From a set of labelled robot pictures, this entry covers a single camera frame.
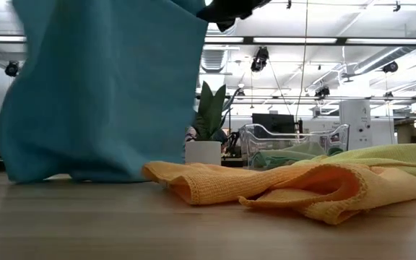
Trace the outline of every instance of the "snake plant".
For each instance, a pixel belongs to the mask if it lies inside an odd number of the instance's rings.
[[[236,90],[234,95],[226,102],[225,93],[226,86],[223,85],[213,92],[206,82],[201,86],[199,110],[195,113],[195,120],[192,126],[196,131],[196,141],[213,141],[213,136],[222,128],[225,118],[230,111],[230,106],[234,101],[234,97],[238,94]]]

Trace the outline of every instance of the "white machine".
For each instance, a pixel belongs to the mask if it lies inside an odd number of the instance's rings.
[[[339,122],[350,125],[349,150],[372,147],[369,100],[345,100],[339,104]]]

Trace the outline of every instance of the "potted plant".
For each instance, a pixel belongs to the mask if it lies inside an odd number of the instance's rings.
[[[203,82],[199,110],[195,112],[192,123],[196,131],[195,142],[186,143],[186,163],[221,165],[221,143],[214,137],[218,131],[222,131],[222,125],[239,90],[235,91],[229,101],[224,102],[225,85],[213,95],[209,85]]]

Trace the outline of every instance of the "orange microfiber cloth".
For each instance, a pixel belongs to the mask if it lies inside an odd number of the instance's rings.
[[[151,162],[142,172],[154,182],[165,183],[189,204],[239,200],[252,208],[294,209],[330,225],[364,210],[416,199],[415,176],[397,168],[357,164],[309,162],[255,172]]]

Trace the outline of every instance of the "white pot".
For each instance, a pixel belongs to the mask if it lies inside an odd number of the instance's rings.
[[[216,141],[187,142],[186,163],[221,165],[221,143]]]

